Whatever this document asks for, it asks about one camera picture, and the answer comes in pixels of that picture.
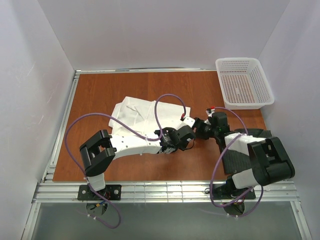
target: basket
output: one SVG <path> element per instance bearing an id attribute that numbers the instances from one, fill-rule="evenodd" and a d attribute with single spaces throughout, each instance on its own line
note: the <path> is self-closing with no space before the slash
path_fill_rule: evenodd
<path id="1" fill-rule="evenodd" d="M 258 59 L 219 58 L 215 66 L 226 108 L 259 109 L 274 103 L 274 96 Z"/>

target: folded white cloth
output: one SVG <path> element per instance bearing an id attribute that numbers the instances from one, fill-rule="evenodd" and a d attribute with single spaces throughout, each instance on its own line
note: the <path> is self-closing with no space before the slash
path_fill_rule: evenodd
<path id="1" fill-rule="evenodd" d="M 115 105 L 112 117 L 140 134 L 153 133 L 159 129 L 155 118 L 155 104 L 156 101 L 126 96 L 122 102 Z M 165 102 L 159 102 L 157 105 L 157 115 L 162 128 L 178 126 L 183 113 L 184 109 L 181 105 Z M 186 115 L 190 115 L 190 107 L 186 108 Z M 109 126 L 112 128 L 113 135 L 134 135 L 114 120 L 109 121 Z"/>

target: black mounting plate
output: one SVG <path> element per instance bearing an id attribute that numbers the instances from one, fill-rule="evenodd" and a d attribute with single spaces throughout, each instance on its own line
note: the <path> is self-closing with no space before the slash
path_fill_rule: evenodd
<path id="1" fill-rule="evenodd" d="M 220 186 L 222 186 L 223 184 L 213 184 L 213 189 L 216 189 Z M 256 199 L 256 194 L 255 194 L 255 190 L 252 189 L 252 191 L 249 191 L 246 195 L 244 195 L 245 199 L 251 199 L 251 200 L 254 200 Z M 230 195 L 218 195 L 218 194 L 215 194 L 213 192 L 213 199 L 214 200 L 225 200 L 225 199 L 230 199 L 232 200 L 233 198 L 230 197 Z"/>
<path id="2" fill-rule="evenodd" d="M 121 185 L 105 185 L 105 188 L 99 190 L 98 193 L 108 200 L 120 200 L 121 187 Z M 80 185 L 77 199 L 79 201 L 101 200 L 100 197 L 98 197 L 90 190 L 88 185 Z"/>

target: aluminum frame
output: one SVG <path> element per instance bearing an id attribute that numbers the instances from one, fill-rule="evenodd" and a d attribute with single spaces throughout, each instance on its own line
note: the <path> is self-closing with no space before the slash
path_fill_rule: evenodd
<path id="1" fill-rule="evenodd" d="M 67 105 L 64 111 L 60 129 L 53 147 L 51 158 L 43 174 L 41 183 L 36 187 L 32 206 L 27 219 L 22 240 L 32 238 L 32 234 L 37 222 L 41 203 L 83 203 L 78 201 L 78 189 L 85 182 L 53 182 L 63 136 L 67 127 L 67 122 L 76 93 L 78 80 L 81 74 L 107 74 L 107 73 L 152 73 L 152 72 L 202 72 L 216 71 L 215 69 L 200 68 L 148 68 L 148 69 L 114 69 L 114 70 L 76 70 L 73 78 Z M 122 185 L 122 195 L 118 203 L 203 203 L 210 202 L 208 194 L 204 191 L 209 187 L 209 181 L 126 181 L 112 182 L 112 184 Z M 254 188 L 257 196 L 261 193 L 261 187 Z M 293 181 L 281 181 L 264 187 L 262 197 L 264 202 L 286 201 L 291 203 L 301 237 L 303 240 L 310 240 L 311 234 L 305 216 L 300 206 L 300 198 Z"/>

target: wooden surface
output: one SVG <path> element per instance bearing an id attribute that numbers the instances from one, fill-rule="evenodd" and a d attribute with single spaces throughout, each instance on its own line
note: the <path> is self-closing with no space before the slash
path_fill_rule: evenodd
<path id="1" fill-rule="evenodd" d="M 191 107 L 190 116 L 193 118 L 206 119 L 205 110 L 210 106 L 224 107 L 215 71 L 81 74 L 67 125 L 84 114 L 111 114 L 115 104 L 122 102 L 125 96 L 153 101 L 166 93 L 180 96 Z M 173 97 L 164 97 L 161 101 L 180 104 Z M 235 112 L 248 128 L 266 128 L 260 110 Z M 228 112 L 227 116 L 231 130 L 242 128 L 238 119 Z M 111 133 L 108 123 L 108 118 L 90 116 L 82 119 L 70 131 L 68 144 L 81 164 L 79 146 L 101 129 Z M 219 155 L 214 139 L 197 139 L 194 148 L 189 151 L 131 155 L 116 159 L 104 174 L 107 181 L 209 180 Z M 63 143 L 53 181 L 83 181 L 83 177 Z M 215 179 L 226 179 L 222 164 Z"/>

